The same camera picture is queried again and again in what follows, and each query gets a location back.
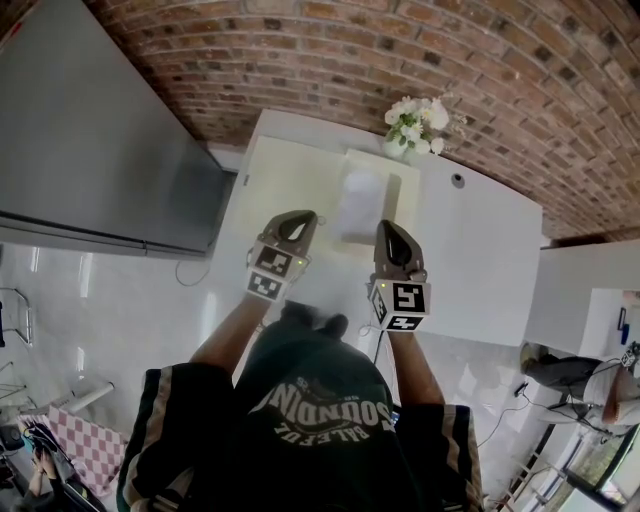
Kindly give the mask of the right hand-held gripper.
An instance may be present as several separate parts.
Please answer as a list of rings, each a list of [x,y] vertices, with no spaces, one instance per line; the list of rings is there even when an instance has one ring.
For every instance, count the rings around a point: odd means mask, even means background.
[[[421,247],[400,225],[383,219],[376,229],[374,263],[368,298],[378,327],[416,331],[430,314],[431,284]]]

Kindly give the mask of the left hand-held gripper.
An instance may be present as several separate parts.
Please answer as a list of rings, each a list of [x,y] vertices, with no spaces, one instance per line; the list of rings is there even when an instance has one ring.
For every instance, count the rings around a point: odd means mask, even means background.
[[[309,247],[318,224],[312,210],[274,216],[248,253],[245,289],[269,302],[279,302],[309,265]]]

